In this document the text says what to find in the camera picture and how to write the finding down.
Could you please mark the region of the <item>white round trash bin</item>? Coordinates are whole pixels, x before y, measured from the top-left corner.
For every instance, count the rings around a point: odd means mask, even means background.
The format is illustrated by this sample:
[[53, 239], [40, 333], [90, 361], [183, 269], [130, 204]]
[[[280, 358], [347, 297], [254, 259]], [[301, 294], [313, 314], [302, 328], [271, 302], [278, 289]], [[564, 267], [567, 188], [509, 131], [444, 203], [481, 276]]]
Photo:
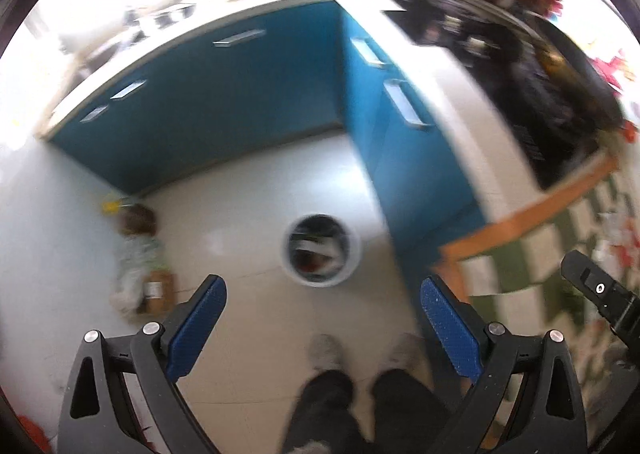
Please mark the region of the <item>white round trash bin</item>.
[[355, 273], [362, 257], [362, 242], [341, 218], [306, 214], [288, 226], [279, 252], [282, 267], [294, 282], [329, 289]]

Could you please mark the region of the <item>blue kitchen cabinets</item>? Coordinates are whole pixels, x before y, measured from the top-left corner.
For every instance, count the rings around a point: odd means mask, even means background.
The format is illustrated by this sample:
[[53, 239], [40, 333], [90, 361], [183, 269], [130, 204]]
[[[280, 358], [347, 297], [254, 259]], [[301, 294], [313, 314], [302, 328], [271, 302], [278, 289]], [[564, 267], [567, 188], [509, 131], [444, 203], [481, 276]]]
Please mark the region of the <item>blue kitchen cabinets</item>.
[[145, 194], [246, 155], [343, 128], [398, 252], [485, 226], [471, 181], [427, 92], [334, 0], [216, 26], [138, 59], [52, 128], [50, 141], [113, 187]]

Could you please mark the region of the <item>green white checkered mat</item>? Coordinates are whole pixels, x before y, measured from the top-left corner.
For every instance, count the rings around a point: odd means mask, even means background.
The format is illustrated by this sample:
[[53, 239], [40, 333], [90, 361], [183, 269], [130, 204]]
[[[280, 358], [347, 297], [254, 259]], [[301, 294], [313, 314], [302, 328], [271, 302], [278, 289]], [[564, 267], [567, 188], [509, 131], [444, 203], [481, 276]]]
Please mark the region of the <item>green white checkered mat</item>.
[[637, 384], [623, 344], [596, 306], [562, 278], [566, 253], [592, 259], [626, 289], [639, 290], [639, 212], [623, 174], [605, 163], [549, 200], [442, 247], [450, 286], [487, 321], [516, 335], [560, 331], [595, 437]]

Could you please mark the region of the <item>right black trouser leg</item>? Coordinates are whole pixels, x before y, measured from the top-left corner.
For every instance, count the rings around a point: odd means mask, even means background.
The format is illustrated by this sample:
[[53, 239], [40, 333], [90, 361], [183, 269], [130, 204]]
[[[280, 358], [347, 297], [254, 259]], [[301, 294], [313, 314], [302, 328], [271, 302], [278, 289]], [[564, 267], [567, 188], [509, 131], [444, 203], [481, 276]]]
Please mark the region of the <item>right black trouser leg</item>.
[[400, 368], [378, 376], [371, 396], [375, 453], [427, 453], [451, 417], [430, 389]]

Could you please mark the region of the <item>black trouser leg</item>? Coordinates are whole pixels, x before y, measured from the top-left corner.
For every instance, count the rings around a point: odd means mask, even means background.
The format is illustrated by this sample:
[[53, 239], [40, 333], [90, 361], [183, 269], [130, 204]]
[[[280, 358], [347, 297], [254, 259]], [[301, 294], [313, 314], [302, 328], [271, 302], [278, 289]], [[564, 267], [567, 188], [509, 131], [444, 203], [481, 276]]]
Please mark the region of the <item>black trouser leg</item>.
[[371, 396], [375, 453], [427, 453], [451, 417], [430, 389], [400, 368], [378, 376]]
[[352, 416], [354, 384], [341, 370], [311, 378], [299, 393], [283, 436], [281, 453], [369, 453]]

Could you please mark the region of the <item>right grey slipper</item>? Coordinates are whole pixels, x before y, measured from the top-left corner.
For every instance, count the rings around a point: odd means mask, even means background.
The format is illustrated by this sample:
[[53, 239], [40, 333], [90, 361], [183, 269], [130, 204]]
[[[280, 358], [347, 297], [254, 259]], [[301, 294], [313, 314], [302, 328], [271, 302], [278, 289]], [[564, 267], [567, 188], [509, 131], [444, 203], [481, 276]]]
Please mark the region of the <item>right grey slipper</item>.
[[411, 333], [401, 334], [390, 347], [383, 370], [403, 370], [416, 373], [428, 367], [423, 339]]

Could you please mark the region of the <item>grey slipper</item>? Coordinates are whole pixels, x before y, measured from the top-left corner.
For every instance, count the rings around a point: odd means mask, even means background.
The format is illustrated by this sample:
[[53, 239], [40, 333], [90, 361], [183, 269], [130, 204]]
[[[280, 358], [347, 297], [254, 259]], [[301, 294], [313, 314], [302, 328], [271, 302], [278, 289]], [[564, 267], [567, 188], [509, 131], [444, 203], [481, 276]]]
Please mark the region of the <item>grey slipper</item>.
[[318, 334], [311, 338], [307, 353], [310, 367], [318, 374], [346, 368], [345, 351], [337, 338], [329, 334]]
[[416, 373], [428, 367], [423, 339], [411, 333], [401, 334], [390, 347], [383, 370], [403, 370]]

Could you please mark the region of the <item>small cardboard box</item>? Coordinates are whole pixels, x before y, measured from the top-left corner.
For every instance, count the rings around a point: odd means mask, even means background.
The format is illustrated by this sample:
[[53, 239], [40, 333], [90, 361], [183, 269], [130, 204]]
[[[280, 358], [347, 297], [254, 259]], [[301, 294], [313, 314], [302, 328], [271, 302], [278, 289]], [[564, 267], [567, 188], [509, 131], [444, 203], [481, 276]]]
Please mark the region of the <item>small cardboard box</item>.
[[143, 278], [139, 315], [164, 315], [175, 307], [175, 275], [169, 270], [153, 270]]

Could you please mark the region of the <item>plastic bags pile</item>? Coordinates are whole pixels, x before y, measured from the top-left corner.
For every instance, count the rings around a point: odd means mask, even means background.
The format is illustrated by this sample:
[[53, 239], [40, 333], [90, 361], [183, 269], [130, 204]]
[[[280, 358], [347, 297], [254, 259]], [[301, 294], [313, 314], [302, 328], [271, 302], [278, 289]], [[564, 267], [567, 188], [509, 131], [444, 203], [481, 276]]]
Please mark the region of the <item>plastic bags pile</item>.
[[147, 234], [126, 235], [116, 256], [116, 277], [110, 304], [125, 319], [132, 320], [144, 300], [144, 281], [152, 271], [167, 270], [163, 244]]

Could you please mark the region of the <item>cooking oil bottle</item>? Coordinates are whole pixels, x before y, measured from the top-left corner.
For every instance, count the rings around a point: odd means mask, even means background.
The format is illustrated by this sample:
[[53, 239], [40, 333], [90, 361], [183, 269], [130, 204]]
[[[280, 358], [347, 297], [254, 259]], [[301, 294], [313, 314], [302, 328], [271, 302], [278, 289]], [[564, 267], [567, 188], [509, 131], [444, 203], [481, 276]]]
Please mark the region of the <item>cooking oil bottle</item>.
[[117, 220], [117, 230], [121, 235], [150, 235], [157, 233], [157, 218], [151, 208], [127, 199], [106, 201], [101, 205], [104, 215]]

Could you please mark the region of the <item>left black trouser leg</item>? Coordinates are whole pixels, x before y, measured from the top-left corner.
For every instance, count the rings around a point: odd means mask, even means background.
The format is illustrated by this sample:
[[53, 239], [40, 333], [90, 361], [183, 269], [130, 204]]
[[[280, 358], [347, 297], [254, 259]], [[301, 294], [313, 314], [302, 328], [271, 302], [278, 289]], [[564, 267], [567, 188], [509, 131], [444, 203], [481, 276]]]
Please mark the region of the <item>left black trouser leg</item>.
[[311, 378], [299, 393], [283, 436], [281, 453], [369, 453], [352, 416], [354, 384], [341, 370]]

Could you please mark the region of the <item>left grey slipper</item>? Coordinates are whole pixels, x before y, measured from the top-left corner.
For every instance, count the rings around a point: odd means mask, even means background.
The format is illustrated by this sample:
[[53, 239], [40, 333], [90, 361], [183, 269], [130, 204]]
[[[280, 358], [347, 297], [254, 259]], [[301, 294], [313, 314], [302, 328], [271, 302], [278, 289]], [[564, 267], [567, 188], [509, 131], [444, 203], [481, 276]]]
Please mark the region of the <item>left grey slipper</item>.
[[307, 353], [310, 367], [318, 374], [346, 368], [345, 351], [337, 338], [329, 334], [318, 334], [311, 338]]

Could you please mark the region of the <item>black wok pan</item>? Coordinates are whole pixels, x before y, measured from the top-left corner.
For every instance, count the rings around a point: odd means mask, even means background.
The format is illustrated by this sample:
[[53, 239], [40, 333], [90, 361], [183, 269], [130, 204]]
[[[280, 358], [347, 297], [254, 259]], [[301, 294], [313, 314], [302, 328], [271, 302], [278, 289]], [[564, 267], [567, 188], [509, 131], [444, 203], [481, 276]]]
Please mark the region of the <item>black wok pan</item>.
[[505, 14], [504, 18], [533, 46], [544, 75], [578, 117], [599, 130], [623, 127], [623, 112], [614, 88], [574, 40], [533, 11], [524, 11], [519, 17]]

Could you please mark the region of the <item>black induction cooktop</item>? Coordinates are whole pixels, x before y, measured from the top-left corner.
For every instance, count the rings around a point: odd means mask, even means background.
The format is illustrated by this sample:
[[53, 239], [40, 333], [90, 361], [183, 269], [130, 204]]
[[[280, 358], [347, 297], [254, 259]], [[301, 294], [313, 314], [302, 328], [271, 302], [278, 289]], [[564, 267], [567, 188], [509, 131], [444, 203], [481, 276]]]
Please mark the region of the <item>black induction cooktop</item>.
[[547, 190], [597, 151], [601, 131], [578, 117], [504, 11], [482, 0], [392, 0], [387, 11], [419, 46], [452, 53], [498, 110]]

